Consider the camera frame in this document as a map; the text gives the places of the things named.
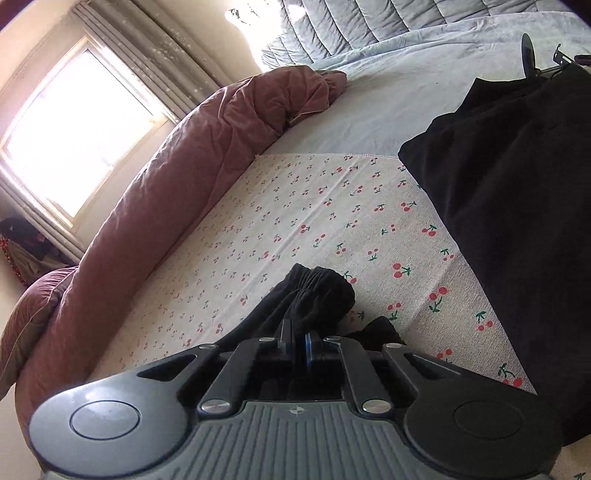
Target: window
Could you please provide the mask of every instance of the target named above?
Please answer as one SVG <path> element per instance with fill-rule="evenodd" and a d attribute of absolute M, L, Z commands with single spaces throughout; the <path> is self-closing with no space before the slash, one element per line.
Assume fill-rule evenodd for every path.
<path fill-rule="evenodd" d="M 12 172 L 70 228 L 129 152 L 166 120 L 105 53 L 89 38 L 80 41 L 0 143 Z"/>

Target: quilted blanket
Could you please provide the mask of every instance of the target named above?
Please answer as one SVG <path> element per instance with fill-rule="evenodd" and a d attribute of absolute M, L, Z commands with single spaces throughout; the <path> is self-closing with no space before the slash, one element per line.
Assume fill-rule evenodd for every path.
<path fill-rule="evenodd" d="M 568 8 L 559 0 L 246 0 L 229 14 L 273 68 L 313 64 L 421 28 L 536 11 Z"/>

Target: gray curtain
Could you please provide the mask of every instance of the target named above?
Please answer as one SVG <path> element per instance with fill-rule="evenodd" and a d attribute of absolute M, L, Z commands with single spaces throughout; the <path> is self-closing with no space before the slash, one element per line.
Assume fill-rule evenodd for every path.
<path fill-rule="evenodd" d="M 153 0 L 83 0 L 73 13 L 177 119 L 231 83 Z"/>
<path fill-rule="evenodd" d="M 1 163 L 0 200 L 9 202 L 13 210 L 25 217 L 65 256 L 77 263 L 82 259 L 84 246 Z"/>

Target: red fabric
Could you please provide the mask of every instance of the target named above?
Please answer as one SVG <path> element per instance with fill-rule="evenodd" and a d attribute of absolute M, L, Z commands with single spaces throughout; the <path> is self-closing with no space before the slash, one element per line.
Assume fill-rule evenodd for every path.
<path fill-rule="evenodd" d="M 8 239 L 4 238 L 2 235 L 0 235 L 0 248 L 2 248 L 2 251 L 4 252 L 4 256 L 6 257 L 6 260 L 8 261 L 10 268 L 12 268 L 12 271 L 18 277 L 18 279 L 21 281 L 21 283 L 23 285 L 27 286 L 27 282 L 25 282 L 25 280 L 23 279 L 23 277 L 21 275 L 21 271 L 15 265 L 14 260 L 12 259 L 10 252 L 8 251 L 8 243 L 9 242 L 10 242 L 10 240 L 8 240 Z"/>
<path fill-rule="evenodd" d="M 70 285 L 76 268 L 49 272 L 31 285 L 18 300 L 0 340 L 0 399 L 17 380 Z"/>
<path fill-rule="evenodd" d="M 175 128 L 101 227 L 21 371 L 15 403 L 25 438 L 43 401 L 86 380 L 152 270 L 255 155 L 345 86 L 342 72 L 283 67 L 219 90 Z"/>

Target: folded blanket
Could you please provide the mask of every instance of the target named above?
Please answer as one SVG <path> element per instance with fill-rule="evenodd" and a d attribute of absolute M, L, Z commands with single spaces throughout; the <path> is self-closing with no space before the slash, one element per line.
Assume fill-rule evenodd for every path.
<path fill-rule="evenodd" d="M 472 267 L 565 440 L 591 433 L 591 76 L 477 79 L 400 160 Z"/>
<path fill-rule="evenodd" d="M 15 402 L 25 437 L 44 400 L 86 380 L 150 272 L 255 155 L 345 85 L 342 72 L 276 69 L 219 90 L 175 128 L 101 227 L 22 370 Z"/>

